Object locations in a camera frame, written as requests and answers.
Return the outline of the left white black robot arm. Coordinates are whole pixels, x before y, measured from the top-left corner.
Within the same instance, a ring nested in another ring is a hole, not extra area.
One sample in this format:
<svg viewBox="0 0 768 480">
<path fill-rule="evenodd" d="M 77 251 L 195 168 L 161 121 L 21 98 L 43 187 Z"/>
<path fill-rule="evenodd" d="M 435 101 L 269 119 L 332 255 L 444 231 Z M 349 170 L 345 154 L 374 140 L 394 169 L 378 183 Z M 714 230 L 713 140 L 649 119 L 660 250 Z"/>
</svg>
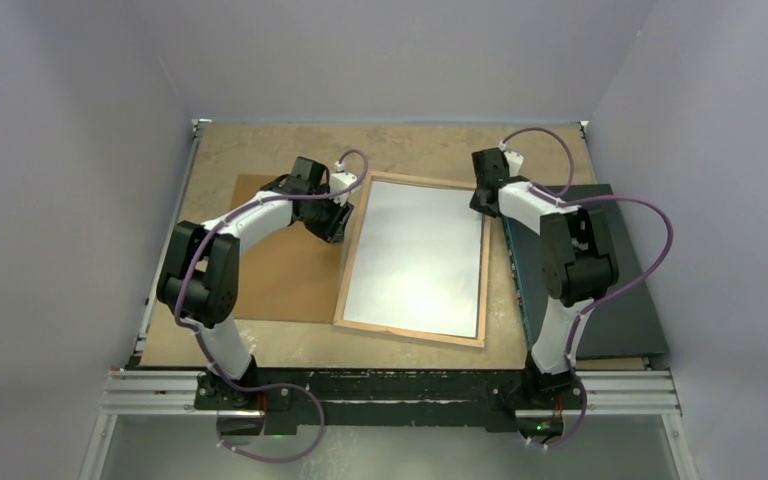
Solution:
<svg viewBox="0 0 768 480">
<path fill-rule="evenodd" d="M 232 408 L 257 399 L 256 361 L 233 319 L 239 296 L 240 259 L 268 236 L 301 223 L 328 244 L 343 241 L 354 209 L 350 195 L 365 179 L 349 171 L 340 156 L 334 167 L 299 157 L 290 173 L 261 186 L 253 197 L 228 213 L 202 223 L 174 226 L 156 285 L 157 300 L 175 324 L 194 336 L 218 377 L 219 395 Z"/>
</svg>

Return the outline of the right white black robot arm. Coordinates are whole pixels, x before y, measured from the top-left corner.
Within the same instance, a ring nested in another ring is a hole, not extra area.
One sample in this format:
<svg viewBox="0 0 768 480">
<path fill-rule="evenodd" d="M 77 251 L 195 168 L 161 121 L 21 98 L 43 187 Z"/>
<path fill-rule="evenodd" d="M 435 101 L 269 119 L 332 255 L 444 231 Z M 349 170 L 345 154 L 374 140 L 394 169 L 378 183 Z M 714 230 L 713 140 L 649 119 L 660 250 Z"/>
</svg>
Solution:
<svg viewBox="0 0 768 480">
<path fill-rule="evenodd" d="M 607 218 L 548 193 L 512 168 L 519 154 L 498 147 L 471 154 L 476 186 L 469 207 L 483 215 L 512 219 L 540 240 L 541 274 L 548 294 L 537 341 L 530 348 L 521 381 L 524 399 L 544 407 L 574 383 L 578 330 L 594 302 L 619 277 Z"/>
</svg>

